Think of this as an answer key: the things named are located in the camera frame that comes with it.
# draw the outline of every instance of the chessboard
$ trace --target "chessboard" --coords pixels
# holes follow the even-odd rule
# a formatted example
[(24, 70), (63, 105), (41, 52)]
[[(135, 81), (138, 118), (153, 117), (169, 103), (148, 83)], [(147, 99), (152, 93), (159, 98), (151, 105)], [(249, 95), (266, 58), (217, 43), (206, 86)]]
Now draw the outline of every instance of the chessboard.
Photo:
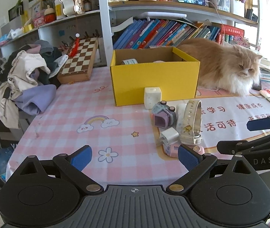
[[(68, 49), (68, 55), (74, 47), (75, 42)], [(97, 48), (98, 38), (80, 39), (76, 55), (68, 58), (57, 75), (60, 83), (88, 81), (91, 78)]]

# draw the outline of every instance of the orange and white cat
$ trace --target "orange and white cat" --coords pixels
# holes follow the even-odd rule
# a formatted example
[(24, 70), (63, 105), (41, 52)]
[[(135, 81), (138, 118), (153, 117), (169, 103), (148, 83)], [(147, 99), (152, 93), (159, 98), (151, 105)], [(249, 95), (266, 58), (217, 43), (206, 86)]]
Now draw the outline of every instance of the orange and white cat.
[(187, 39), (178, 49), (200, 61), (198, 85), (221, 88), (246, 96), (260, 76), (262, 56), (250, 49), (233, 45), (220, 45), (208, 39)]

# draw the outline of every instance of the blue water bottle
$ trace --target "blue water bottle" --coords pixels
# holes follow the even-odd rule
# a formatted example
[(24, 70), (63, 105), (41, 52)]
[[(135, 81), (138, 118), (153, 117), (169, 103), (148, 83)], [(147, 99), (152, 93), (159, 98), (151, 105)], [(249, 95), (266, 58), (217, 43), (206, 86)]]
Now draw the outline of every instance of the blue water bottle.
[(6, 166), (12, 156), (13, 148), (0, 148), (0, 177), (5, 181)]

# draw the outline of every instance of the yellow cardboard box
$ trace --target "yellow cardboard box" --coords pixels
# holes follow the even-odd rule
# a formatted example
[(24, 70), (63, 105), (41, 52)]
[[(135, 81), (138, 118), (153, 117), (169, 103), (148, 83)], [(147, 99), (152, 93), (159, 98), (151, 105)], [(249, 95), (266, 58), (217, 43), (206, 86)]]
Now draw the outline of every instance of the yellow cardboard box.
[[(132, 58), (138, 63), (122, 63)], [(110, 69), (116, 106), (143, 104), (145, 87), (160, 87), (166, 101), (195, 98), (199, 64), (175, 47), (114, 50)]]

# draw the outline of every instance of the watch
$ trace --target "watch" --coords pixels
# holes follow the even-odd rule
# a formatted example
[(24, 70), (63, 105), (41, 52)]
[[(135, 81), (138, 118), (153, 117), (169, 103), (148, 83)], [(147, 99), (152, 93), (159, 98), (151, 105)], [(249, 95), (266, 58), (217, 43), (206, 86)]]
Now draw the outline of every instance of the watch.
[(180, 142), (186, 145), (198, 145), (202, 142), (201, 100), (189, 100), (183, 115)]

